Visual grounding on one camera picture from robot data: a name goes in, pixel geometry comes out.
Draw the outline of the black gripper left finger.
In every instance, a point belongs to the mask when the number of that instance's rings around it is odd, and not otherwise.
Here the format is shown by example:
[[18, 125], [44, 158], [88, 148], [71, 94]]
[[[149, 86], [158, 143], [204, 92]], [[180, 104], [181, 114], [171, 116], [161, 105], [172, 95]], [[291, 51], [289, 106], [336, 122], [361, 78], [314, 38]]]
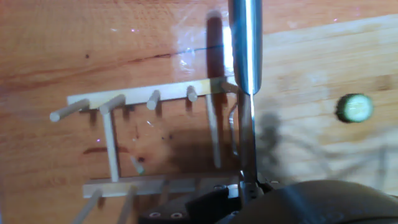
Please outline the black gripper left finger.
[[241, 209], [237, 184], [215, 185], [175, 198], [139, 215], [139, 224], [229, 223]]

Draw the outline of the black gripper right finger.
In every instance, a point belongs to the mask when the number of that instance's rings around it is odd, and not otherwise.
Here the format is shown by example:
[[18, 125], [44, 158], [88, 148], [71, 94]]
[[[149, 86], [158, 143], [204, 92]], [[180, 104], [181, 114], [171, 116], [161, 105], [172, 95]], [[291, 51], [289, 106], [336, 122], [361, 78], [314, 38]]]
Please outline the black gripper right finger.
[[354, 182], [313, 180], [272, 190], [226, 223], [397, 223], [397, 197]]

